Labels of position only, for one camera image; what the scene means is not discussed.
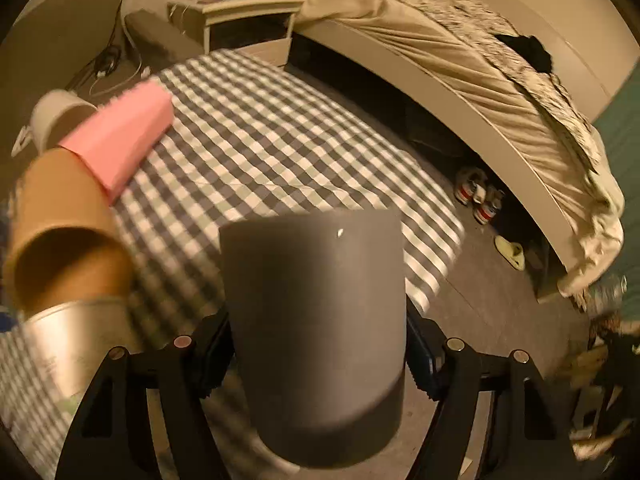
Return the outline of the yellow slipper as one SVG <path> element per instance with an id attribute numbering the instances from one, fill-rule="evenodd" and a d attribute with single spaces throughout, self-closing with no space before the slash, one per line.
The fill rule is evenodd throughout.
<path id="1" fill-rule="evenodd" d="M 494 238 L 495 248 L 506 259 L 513 269 L 523 272 L 525 270 L 525 254 L 521 244 L 509 242 L 503 236 Z"/>

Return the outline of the pink box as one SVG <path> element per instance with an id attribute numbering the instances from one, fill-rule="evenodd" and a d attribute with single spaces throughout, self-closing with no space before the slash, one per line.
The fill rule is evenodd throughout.
<path id="1" fill-rule="evenodd" d="M 174 117 L 171 93 L 146 80 L 99 107 L 58 146 L 82 160 L 113 203 Z"/>

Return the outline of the white printed paper cup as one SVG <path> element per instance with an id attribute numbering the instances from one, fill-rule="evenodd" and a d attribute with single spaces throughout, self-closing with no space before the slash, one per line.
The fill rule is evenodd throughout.
<path id="1" fill-rule="evenodd" d="M 111 348 L 141 349 L 128 308 L 118 298 L 70 301 L 50 307 L 25 322 L 36 363 L 65 399 L 84 394 Z"/>

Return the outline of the pair of sneakers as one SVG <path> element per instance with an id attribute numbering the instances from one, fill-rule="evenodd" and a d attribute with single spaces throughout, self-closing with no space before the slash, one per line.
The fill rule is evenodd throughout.
<path id="1" fill-rule="evenodd" d="M 493 185 L 483 169 L 465 167 L 456 175 L 454 198 L 463 206 L 472 206 L 473 217 L 482 226 L 494 220 L 504 196 L 506 192 Z"/>

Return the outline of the green curtain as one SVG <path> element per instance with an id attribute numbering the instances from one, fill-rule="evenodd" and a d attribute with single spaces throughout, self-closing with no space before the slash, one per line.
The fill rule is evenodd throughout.
<path id="1" fill-rule="evenodd" d="M 639 319 L 639 120 L 639 64 L 636 64 L 620 91 L 596 120 L 612 174 L 626 200 L 622 217 L 625 241 L 608 274 L 627 279 L 622 317 L 628 321 Z"/>

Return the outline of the patterned blanket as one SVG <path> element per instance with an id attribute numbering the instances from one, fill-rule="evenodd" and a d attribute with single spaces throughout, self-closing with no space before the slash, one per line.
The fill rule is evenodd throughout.
<path id="1" fill-rule="evenodd" d="M 483 0 L 398 0 L 441 24 L 522 87 L 566 131 L 587 169 L 602 162 L 593 128 L 553 70 L 552 58 L 533 36 L 518 33 Z"/>

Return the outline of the grey cup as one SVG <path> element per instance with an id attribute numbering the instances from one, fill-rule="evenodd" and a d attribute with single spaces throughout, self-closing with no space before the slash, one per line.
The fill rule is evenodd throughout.
<path id="1" fill-rule="evenodd" d="M 284 214 L 230 223 L 219 235 L 239 373 L 264 445 L 308 468 L 378 454 L 404 402 L 397 212 Z"/>

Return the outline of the bed with beige sheet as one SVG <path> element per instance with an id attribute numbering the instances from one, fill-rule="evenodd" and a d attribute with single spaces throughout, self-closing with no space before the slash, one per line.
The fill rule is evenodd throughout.
<path id="1" fill-rule="evenodd" d="M 404 92 L 480 156 L 564 266 L 562 296 L 582 294 L 612 266 L 624 244 L 625 199 L 591 122 L 597 172 L 522 87 L 398 0 L 305 0 L 297 30 Z"/>

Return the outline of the black garment on bed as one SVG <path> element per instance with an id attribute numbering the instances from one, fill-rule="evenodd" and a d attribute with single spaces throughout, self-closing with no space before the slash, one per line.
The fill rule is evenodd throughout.
<path id="1" fill-rule="evenodd" d="M 552 56 L 535 36 L 495 34 L 495 38 L 524 58 L 536 72 L 548 75 L 552 73 Z"/>

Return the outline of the grey sofa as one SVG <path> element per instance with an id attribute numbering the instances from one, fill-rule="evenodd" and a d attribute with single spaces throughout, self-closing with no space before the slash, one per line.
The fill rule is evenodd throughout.
<path id="1" fill-rule="evenodd" d="M 202 48 L 149 10 L 119 0 L 44 0 L 1 44 L 1 113 L 18 122 L 53 89 L 102 103 Z"/>

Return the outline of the white nightstand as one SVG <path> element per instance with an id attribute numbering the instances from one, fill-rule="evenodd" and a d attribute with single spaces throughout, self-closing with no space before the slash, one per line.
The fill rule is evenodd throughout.
<path id="1" fill-rule="evenodd" d="M 231 49 L 284 67 L 296 16 L 305 0 L 176 0 L 168 21 L 204 53 Z"/>

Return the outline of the brown paper cup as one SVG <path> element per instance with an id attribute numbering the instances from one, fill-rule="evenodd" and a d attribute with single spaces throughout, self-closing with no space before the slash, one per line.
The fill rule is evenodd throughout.
<path id="1" fill-rule="evenodd" d="M 45 152 L 23 174 L 3 278 L 26 318 L 129 294 L 132 262 L 114 214 L 98 181 L 64 148 Z"/>

